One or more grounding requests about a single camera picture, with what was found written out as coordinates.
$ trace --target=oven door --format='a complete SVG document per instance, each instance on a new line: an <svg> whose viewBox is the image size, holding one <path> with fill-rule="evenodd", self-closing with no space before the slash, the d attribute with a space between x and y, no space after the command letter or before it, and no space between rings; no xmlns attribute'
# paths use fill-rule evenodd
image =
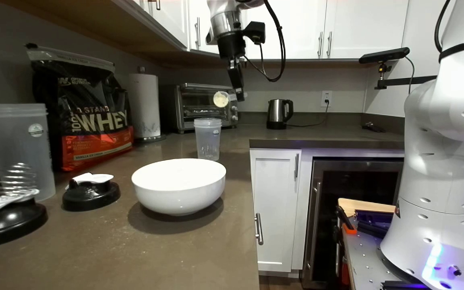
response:
<svg viewBox="0 0 464 290"><path fill-rule="evenodd" d="M393 204L402 157L314 157L306 231L304 286L336 288L338 198Z"/></svg>

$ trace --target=toaster oven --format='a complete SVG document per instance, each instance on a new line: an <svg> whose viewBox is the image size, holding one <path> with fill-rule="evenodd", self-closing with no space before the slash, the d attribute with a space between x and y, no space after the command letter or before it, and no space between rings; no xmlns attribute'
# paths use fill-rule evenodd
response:
<svg viewBox="0 0 464 290"><path fill-rule="evenodd" d="M214 104L214 93L225 91L228 103ZM161 86L161 124L164 132L193 130L198 117L217 117L222 127L235 127L238 122L236 98L231 86L212 83L175 83Z"/></svg>

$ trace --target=paper towel roll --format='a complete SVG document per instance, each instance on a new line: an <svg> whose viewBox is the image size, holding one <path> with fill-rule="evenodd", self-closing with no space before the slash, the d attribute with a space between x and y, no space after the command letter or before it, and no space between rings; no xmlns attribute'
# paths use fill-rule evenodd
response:
<svg viewBox="0 0 464 290"><path fill-rule="evenodd" d="M157 106L157 77L152 74L128 74L127 95L132 109L135 138L161 136Z"/></svg>

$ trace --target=floor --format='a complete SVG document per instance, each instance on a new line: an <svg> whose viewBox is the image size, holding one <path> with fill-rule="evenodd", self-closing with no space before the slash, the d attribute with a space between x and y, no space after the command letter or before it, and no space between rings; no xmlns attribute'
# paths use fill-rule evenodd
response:
<svg viewBox="0 0 464 290"><path fill-rule="evenodd" d="M259 277L259 290L302 290L299 280L283 277Z"/></svg>

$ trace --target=cabinet door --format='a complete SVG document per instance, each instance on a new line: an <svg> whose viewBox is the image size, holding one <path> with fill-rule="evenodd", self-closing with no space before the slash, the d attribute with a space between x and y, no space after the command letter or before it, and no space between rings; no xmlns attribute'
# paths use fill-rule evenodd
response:
<svg viewBox="0 0 464 290"><path fill-rule="evenodd" d="M325 19L325 0L299 0L297 4L294 4L294 1L283 0L268 3L281 25L286 57L317 57L322 46L320 37ZM243 16L243 25L246 25L249 20L260 20L265 24L265 43L262 45L264 57L278 59L278 35L265 4L246 9ZM260 57L259 46L252 45L249 40L246 40L246 56L249 59Z"/></svg>
<svg viewBox="0 0 464 290"><path fill-rule="evenodd" d="M207 45L206 35L210 30L210 11L206 0L188 1L188 41L186 46L196 51L217 54L217 45Z"/></svg>
<svg viewBox="0 0 464 290"><path fill-rule="evenodd" d="M186 9L185 0L148 0L146 11L175 40L186 46Z"/></svg>
<svg viewBox="0 0 464 290"><path fill-rule="evenodd" d="M289 272L299 149L249 149L257 267Z"/></svg>
<svg viewBox="0 0 464 290"><path fill-rule="evenodd" d="M359 57L402 45L407 0L328 0L323 57Z"/></svg>

